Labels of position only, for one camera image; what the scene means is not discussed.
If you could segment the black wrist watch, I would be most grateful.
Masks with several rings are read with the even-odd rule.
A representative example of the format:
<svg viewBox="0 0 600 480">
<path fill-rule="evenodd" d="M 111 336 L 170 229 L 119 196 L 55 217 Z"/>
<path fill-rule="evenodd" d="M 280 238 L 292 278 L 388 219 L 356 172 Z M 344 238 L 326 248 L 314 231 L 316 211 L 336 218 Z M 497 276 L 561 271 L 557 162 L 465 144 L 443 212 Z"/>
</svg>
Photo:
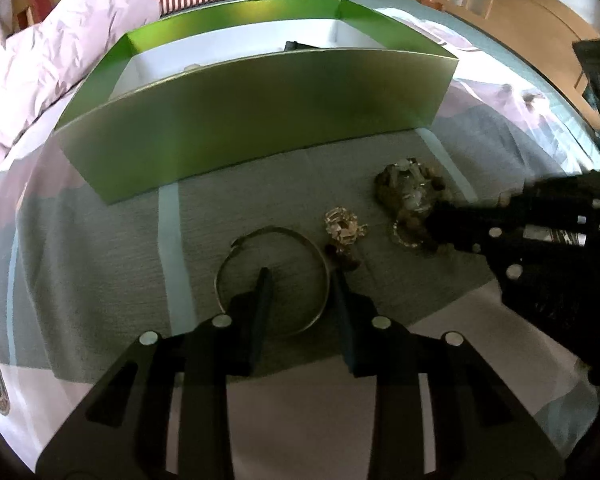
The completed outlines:
<svg viewBox="0 0 600 480">
<path fill-rule="evenodd" d="M 302 44 L 298 41 L 287 41 L 284 47 L 285 52 L 320 50 L 320 47 L 311 46 L 310 44 Z"/>
</svg>

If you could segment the red chair back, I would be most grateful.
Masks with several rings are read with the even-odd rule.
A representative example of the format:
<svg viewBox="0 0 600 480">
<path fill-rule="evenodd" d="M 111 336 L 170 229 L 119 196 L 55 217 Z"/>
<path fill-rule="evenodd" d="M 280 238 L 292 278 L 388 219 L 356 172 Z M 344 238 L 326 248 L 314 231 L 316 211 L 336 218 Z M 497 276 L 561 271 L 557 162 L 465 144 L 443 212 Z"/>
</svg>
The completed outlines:
<svg viewBox="0 0 600 480">
<path fill-rule="evenodd" d="M 12 13 L 18 30 L 42 23 L 53 10 L 52 0 L 12 0 Z"/>
</svg>

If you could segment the silver metal bangle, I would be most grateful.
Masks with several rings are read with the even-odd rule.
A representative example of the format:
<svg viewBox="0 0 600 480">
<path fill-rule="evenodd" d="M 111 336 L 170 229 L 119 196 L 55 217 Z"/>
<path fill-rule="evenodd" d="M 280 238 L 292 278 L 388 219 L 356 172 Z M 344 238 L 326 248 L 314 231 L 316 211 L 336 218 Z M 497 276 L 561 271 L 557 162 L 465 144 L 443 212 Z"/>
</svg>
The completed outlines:
<svg viewBox="0 0 600 480">
<path fill-rule="evenodd" d="M 236 238 L 213 281 L 222 314 L 245 318 L 274 339 L 312 327 L 325 310 L 329 287 L 329 264 L 321 249 L 283 226 L 264 226 Z"/>
</svg>

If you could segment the wooden footboard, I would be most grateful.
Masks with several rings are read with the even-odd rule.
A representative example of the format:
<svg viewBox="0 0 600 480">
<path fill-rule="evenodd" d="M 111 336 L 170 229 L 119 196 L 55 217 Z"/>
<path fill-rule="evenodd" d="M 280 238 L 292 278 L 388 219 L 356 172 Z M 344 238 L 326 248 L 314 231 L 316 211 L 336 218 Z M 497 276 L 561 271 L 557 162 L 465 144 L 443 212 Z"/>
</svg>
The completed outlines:
<svg viewBox="0 0 600 480">
<path fill-rule="evenodd" d="M 535 68 L 594 129 L 600 113 L 588 104 L 588 85 L 572 45 L 600 33 L 558 0 L 428 0 L 477 27 Z"/>
</svg>

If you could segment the plaid pink grey bedsheet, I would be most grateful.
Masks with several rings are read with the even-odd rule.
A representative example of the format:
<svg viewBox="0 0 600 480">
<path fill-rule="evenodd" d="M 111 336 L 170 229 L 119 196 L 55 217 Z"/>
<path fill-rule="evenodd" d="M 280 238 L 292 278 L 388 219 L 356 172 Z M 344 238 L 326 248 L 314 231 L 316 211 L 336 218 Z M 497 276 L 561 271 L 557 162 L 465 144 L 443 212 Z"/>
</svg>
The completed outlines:
<svg viewBox="0 0 600 480">
<path fill-rule="evenodd" d="M 427 129 L 275 155 L 104 204 L 50 135 L 65 101 L 23 133 L 0 174 L 0 436 L 33 467 L 91 386 L 146 330 L 170 336 L 214 315 L 224 292 L 262 266 L 275 280 L 277 322 L 322 296 L 312 247 L 324 213 L 353 210 L 370 230 L 351 286 L 417 333 L 458 330 L 513 389 L 562 454 L 591 427 L 600 400 L 583 364 L 501 304 L 483 259 L 422 257 L 391 238 L 372 197 L 375 174 L 412 156 L 465 200 L 575 172 L 568 130 L 541 119 L 525 84 L 486 75 L 451 82 Z"/>
</svg>

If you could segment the green cardboard box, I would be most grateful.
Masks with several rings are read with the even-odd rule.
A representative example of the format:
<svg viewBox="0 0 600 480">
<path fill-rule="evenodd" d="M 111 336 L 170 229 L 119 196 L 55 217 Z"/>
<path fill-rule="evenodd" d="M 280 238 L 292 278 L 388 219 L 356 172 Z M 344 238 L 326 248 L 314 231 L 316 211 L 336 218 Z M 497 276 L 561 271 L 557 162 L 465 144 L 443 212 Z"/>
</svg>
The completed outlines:
<svg viewBox="0 0 600 480">
<path fill-rule="evenodd" d="M 122 90 L 140 57 L 242 26 L 315 28 L 335 21 L 360 46 L 242 53 Z M 429 126 L 456 70 L 454 55 L 350 0 L 233 0 L 124 35 L 85 79 L 55 138 L 106 203 L 248 160 Z"/>
</svg>

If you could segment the pink crumpled duvet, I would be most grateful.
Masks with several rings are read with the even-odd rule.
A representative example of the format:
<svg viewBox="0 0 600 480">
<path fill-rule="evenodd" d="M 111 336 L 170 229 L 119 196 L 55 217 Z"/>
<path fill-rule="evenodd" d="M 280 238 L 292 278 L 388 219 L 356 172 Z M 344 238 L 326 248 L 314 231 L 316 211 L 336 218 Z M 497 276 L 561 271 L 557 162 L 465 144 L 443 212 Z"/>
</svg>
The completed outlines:
<svg viewBox="0 0 600 480">
<path fill-rule="evenodd" d="M 60 0 L 0 44 L 0 159 L 126 32 L 157 21 L 158 0 Z"/>
</svg>

